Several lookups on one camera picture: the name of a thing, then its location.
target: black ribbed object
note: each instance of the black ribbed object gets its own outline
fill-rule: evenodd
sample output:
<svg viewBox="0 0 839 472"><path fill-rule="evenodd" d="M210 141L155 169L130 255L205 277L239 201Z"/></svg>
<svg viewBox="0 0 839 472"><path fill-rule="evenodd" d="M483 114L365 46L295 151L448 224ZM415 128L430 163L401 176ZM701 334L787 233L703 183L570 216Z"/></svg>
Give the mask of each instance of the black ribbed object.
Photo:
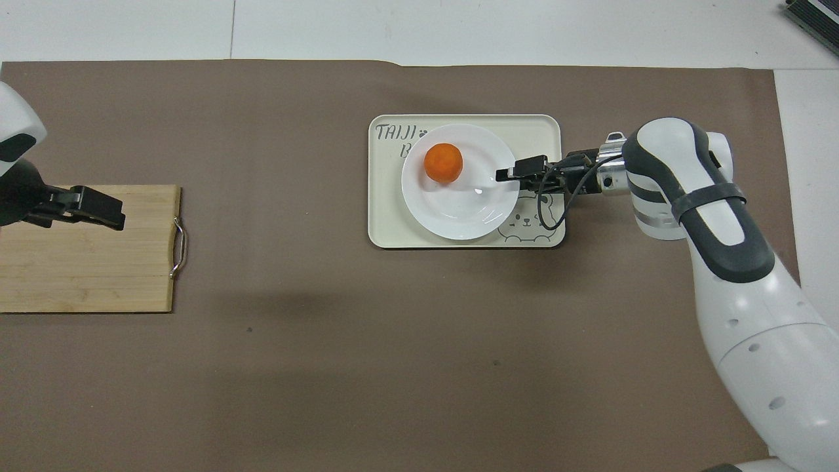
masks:
<svg viewBox="0 0 839 472"><path fill-rule="evenodd" d="M787 5L787 16L839 55L839 0L787 0Z"/></svg>

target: brown tablecloth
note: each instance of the brown tablecloth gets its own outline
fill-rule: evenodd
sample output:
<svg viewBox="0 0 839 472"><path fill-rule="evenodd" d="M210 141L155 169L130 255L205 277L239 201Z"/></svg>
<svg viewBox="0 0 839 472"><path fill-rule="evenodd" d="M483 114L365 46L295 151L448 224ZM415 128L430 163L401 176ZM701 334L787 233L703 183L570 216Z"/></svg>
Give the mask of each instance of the brown tablecloth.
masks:
<svg viewBox="0 0 839 472"><path fill-rule="evenodd" d="M0 469L697 471L766 456L696 324L685 242L581 197L556 249L382 250L367 126L546 113L563 149L725 133L796 274L771 71L369 61L6 63L47 182L183 186L171 314L0 317Z"/></svg>

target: orange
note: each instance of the orange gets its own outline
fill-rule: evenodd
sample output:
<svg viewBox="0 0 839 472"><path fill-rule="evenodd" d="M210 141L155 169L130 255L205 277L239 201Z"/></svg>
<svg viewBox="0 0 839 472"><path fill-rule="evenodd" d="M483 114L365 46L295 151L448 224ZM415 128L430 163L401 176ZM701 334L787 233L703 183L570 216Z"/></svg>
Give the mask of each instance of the orange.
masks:
<svg viewBox="0 0 839 472"><path fill-rule="evenodd" d="M423 161L425 174L441 184L452 183L463 170L461 150L453 144L439 143L431 146Z"/></svg>

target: white table surface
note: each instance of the white table surface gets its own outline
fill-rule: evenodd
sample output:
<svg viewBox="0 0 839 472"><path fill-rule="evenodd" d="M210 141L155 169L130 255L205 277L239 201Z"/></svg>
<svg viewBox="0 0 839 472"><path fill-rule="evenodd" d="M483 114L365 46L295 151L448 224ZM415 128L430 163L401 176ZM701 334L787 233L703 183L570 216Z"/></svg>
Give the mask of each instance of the white table surface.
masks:
<svg viewBox="0 0 839 472"><path fill-rule="evenodd" d="M0 60L774 69L801 282L839 328L839 58L783 0L0 0Z"/></svg>

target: wooden cutting board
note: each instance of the wooden cutting board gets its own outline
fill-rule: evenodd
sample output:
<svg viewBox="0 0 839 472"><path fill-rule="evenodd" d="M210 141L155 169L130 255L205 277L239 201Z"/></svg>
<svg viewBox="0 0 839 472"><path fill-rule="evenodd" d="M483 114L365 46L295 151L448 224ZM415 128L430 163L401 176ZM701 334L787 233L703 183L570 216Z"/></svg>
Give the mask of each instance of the wooden cutting board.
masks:
<svg viewBox="0 0 839 472"><path fill-rule="evenodd" d="M0 312L172 310L180 187L90 187L122 200L125 229L62 222L3 227Z"/></svg>

